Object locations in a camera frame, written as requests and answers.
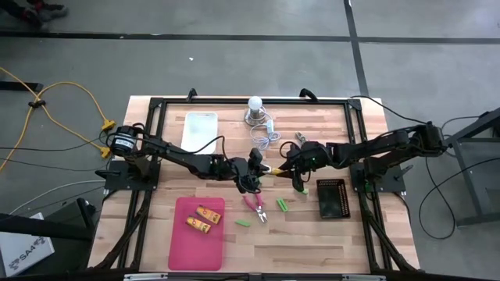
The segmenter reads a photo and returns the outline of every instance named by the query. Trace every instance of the light bulb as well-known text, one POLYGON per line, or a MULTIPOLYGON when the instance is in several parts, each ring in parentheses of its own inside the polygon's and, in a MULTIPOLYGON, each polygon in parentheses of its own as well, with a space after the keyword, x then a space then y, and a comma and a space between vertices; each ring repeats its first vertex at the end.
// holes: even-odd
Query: light bulb
POLYGON ((257 96, 253 96, 248 100, 248 107, 253 110, 259 110, 263 106, 263 100, 257 96))

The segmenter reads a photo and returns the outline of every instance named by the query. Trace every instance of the yellow extension cord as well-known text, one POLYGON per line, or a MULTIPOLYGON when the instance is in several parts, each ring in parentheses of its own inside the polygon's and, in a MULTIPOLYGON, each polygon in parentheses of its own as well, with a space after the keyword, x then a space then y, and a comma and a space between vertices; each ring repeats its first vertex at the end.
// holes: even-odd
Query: yellow extension cord
MULTIPOLYGON (((85 91, 88 95, 91 96, 92 101, 94 101, 95 106, 97 107, 97 110, 99 111, 99 114, 101 114, 103 122, 104 122, 104 125, 102 125, 101 130, 111 130, 116 125, 115 121, 108 120, 104 116, 104 113, 102 112, 101 107, 99 106, 99 103, 97 103, 97 101, 95 100, 94 95, 89 90, 87 90, 85 87, 83 87, 83 86, 81 86, 81 85, 79 85, 77 83, 74 83, 74 82, 58 82, 58 83, 52 84, 52 85, 44 88, 43 90, 40 91, 40 93, 35 94, 21 79, 17 78, 14 74, 10 73, 9 71, 7 71, 6 69, 4 69, 3 67, 0 67, 0 70, 3 71, 4 73, 8 74, 9 76, 11 76, 14 80, 17 80, 19 83, 21 83, 34 96, 34 102, 40 101, 40 97, 48 89, 51 89, 51 88, 53 88, 55 86, 65 84, 65 85, 73 85, 73 86, 79 87, 81 90, 85 91)), ((97 145, 97 144, 89 141, 87 138, 85 138, 84 136, 80 135, 79 133, 77 133, 77 132, 71 130, 70 128, 64 126, 63 124, 59 123, 57 120, 55 120, 54 118, 52 118, 52 116, 50 115, 50 113, 48 113, 48 110, 47 110, 47 108, 44 105, 42 105, 41 107, 44 109, 45 114, 47 115, 47 117, 54 124, 56 124, 57 126, 60 126, 64 130, 67 130, 68 132, 74 134, 75 136, 79 137, 80 139, 84 140, 85 142, 87 142, 87 143, 93 145, 94 147, 96 147, 99 151, 101 151, 101 156, 103 158, 107 158, 109 156, 109 154, 110 154, 109 148, 99 146, 99 145, 97 145)), ((5 161, 2 163, 2 165, 0 165, 0 172, 4 169, 5 165, 7 164, 7 162, 9 161, 9 159, 11 158, 11 156, 13 155, 14 151, 18 148, 18 146, 21 143, 21 141, 23 141, 24 134, 26 133, 26 130, 27 130, 28 123, 30 121, 30 116, 31 116, 32 112, 33 112, 33 108, 30 107, 30 109, 28 110, 28 113, 26 115, 26 119, 24 120, 23 131, 21 132, 21 135, 19 136, 19 139, 17 140, 16 145, 14 145, 14 149, 12 149, 10 151, 10 153, 7 155, 7 158, 5 159, 5 161)))

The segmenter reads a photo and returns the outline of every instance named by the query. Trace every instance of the pliers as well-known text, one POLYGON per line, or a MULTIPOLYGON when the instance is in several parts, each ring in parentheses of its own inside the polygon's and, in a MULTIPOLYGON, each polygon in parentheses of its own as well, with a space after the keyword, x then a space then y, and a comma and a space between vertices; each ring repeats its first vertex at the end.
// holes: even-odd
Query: pliers
POLYGON ((250 209, 257 212, 257 215, 259 215, 260 221, 266 223, 267 216, 263 210, 263 200, 260 197, 260 194, 256 194, 255 196, 257 197, 257 204, 258 204, 256 206, 250 199, 248 199, 248 197, 246 197, 244 195, 243 195, 243 200, 245 200, 245 203, 247 204, 248 207, 250 207, 250 209))

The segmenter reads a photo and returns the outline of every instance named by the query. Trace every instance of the white cable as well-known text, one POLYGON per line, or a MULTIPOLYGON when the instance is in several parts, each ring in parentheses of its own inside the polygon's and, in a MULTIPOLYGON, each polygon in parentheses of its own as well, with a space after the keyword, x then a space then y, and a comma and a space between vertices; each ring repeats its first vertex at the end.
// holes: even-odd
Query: white cable
POLYGON ((29 200, 28 202, 23 203, 21 206, 19 206, 19 207, 15 208, 15 209, 14 209, 14 211, 12 211, 12 212, 10 212, 10 213, 9 213, 9 215, 12 215, 13 213, 17 212, 17 210, 21 209, 22 207, 24 207, 24 206, 28 205, 29 203, 31 203, 31 202, 33 202, 33 201, 35 201, 35 200, 39 199, 40 197, 44 197, 45 195, 47 195, 47 194, 49 194, 49 193, 51 193, 51 192, 53 192, 53 191, 59 190, 59 189, 61 189, 61 188, 64 188, 64 187, 71 187, 71 186, 73 186, 73 185, 83 184, 83 183, 104 183, 104 182, 105 182, 105 180, 85 180, 85 181, 80 181, 80 182, 76 182, 76 183, 67 183, 67 184, 62 185, 62 186, 60 186, 60 187, 55 187, 55 188, 52 188, 51 190, 46 191, 46 192, 44 192, 43 194, 40 194, 40 195, 38 195, 37 197, 35 197, 35 198, 33 198, 33 199, 29 200))
MULTIPOLYGON (((257 119, 257 121, 259 120, 262 120, 264 118, 269 117, 269 119, 271 121, 273 121, 273 117, 271 117, 271 115, 269 115, 267 112, 266 112, 266 109, 264 107, 261 108, 263 111, 264 111, 264 116, 261 118, 261 119, 257 119)), ((253 135, 253 130, 255 128, 258 128, 258 127, 265 127, 267 128, 267 125, 266 124, 258 124, 258 125, 255 125, 253 126, 251 129, 250 129, 250 137, 252 138, 252 141, 254 142, 254 144, 257 144, 257 148, 259 150, 266 150, 270 143, 273 143, 275 141, 278 141, 280 138, 281 138, 281 134, 278 133, 278 132, 270 132, 270 133, 267 133, 267 137, 263 137, 263 136, 254 136, 253 135)))

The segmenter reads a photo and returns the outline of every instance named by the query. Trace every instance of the white plastic container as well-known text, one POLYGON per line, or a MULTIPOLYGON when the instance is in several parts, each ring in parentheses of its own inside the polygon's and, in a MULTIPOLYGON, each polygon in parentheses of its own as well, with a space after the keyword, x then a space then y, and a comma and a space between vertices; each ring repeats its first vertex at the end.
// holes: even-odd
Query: white plastic container
MULTIPOLYGON (((184 121, 182 142, 180 148, 193 152, 205 146, 217 137, 217 113, 215 112, 189 112, 184 121)), ((215 152, 217 141, 196 154, 212 154, 215 152)))

